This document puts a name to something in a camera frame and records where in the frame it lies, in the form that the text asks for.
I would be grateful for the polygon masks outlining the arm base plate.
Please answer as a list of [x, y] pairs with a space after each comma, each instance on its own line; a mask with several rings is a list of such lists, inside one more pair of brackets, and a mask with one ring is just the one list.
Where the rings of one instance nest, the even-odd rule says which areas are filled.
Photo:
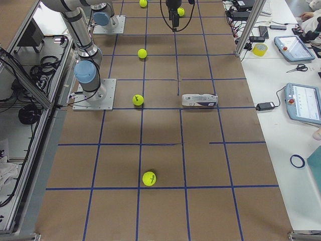
[[125, 15], [108, 15], [95, 14], [92, 33], [95, 35], [115, 35], [123, 34], [125, 27]]
[[93, 97], [93, 93], [84, 92], [75, 97], [74, 111], [100, 111], [113, 110], [113, 103], [116, 90], [116, 79], [101, 79], [101, 85]]

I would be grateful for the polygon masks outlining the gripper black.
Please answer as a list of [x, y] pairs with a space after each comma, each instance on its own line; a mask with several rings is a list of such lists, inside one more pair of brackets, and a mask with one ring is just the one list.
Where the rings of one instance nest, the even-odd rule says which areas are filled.
[[166, 0], [166, 6], [169, 11], [169, 20], [172, 28], [177, 28], [179, 26], [180, 16], [173, 13], [178, 13], [178, 8], [181, 6], [181, 4], [181, 0]]

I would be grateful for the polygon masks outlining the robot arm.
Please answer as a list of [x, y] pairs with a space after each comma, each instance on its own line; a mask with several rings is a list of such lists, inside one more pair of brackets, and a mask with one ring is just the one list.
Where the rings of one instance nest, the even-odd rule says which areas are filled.
[[[181, 7], [182, 1], [166, 1], [166, 6], [168, 8], [169, 20], [172, 25], [165, 20], [163, 9], [162, 9], [162, 1], [159, 1], [160, 4], [160, 12], [163, 20], [167, 24], [167, 26], [173, 32], [179, 32], [177, 29], [179, 27], [180, 14], [178, 9]], [[105, 2], [100, 5], [92, 5], [91, 6], [92, 16], [90, 19], [93, 19], [95, 25], [99, 25], [109, 31], [117, 28], [119, 25], [119, 18], [121, 16], [116, 16], [114, 12], [114, 8], [112, 2]]]
[[74, 43], [80, 61], [74, 69], [75, 77], [82, 87], [84, 99], [98, 101], [106, 96], [106, 88], [101, 83], [101, 50], [94, 44], [88, 31], [88, 23], [82, 7], [91, 7], [95, 14], [108, 17], [107, 2], [103, 1], [42, 1], [49, 9], [59, 12]]

